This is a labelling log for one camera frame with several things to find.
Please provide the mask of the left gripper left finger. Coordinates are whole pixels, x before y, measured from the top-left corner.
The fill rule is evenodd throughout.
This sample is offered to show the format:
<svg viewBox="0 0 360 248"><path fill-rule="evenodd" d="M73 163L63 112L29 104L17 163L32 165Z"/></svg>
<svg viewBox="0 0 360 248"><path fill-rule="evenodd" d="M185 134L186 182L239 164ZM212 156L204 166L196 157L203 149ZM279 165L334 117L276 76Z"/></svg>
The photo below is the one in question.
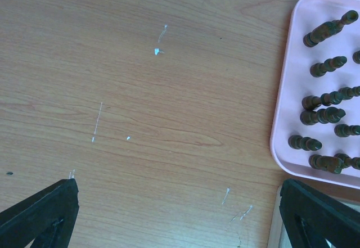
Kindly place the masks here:
<svg viewBox="0 0 360 248"><path fill-rule="evenodd" d="M62 179L1 212L1 247L68 247L78 211L76 180Z"/></svg>

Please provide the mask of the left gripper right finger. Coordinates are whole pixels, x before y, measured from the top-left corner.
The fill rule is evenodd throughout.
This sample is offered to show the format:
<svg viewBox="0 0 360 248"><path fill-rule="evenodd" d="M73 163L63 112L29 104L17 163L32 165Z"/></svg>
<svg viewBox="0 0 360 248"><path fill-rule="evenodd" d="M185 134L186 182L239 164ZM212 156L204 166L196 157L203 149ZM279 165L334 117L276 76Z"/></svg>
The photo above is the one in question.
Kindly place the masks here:
<svg viewBox="0 0 360 248"><path fill-rule="evenodd" d="M295 180L280 191L280 214L292 247L359 247L359 212Z"/></svg>

